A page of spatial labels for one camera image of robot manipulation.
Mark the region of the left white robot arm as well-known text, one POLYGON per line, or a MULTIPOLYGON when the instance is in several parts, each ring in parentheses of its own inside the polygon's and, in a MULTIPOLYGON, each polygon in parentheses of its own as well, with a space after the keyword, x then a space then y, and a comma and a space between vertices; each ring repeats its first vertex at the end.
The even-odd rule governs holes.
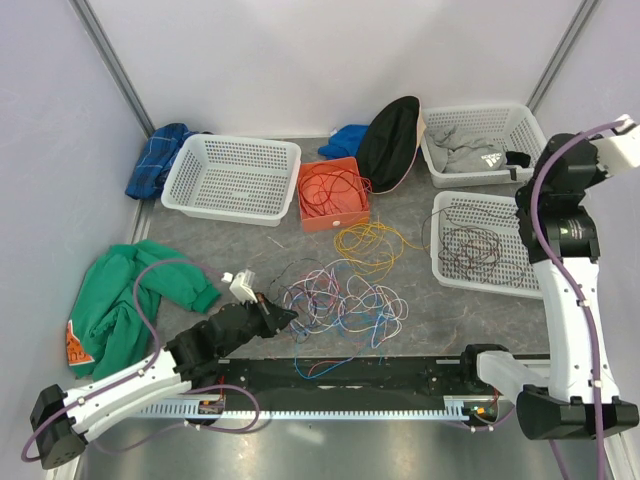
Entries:
POLYGON ((159 351, 101 381, 67 391, 57 384, 46 387, 30 414, 33 434, 22 460, 55 469, 151 404, 188 392, 226 390, 218 384, 220 360, 256 337, 276 336, 297 318, 297 312, 263 296, 255 302, 227 304, 159 351))

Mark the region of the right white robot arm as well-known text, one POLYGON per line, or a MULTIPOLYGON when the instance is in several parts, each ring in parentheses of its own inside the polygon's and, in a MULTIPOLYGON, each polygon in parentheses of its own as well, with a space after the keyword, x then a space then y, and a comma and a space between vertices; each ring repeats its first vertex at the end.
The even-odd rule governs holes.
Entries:
POLYGON ((469 345, 461 355, 460 386, 473 394, 494 387, 514 404, 530 440, 602 439, 639 423, 637 406, 621 400, 607 360, 598 233, 581 204, 590 187, 639 165, 638 127, 612 131, 606 138, 595 131, 554 135, 515 194, 519 235, 545 308, 549 375, 501 345, 469 345))

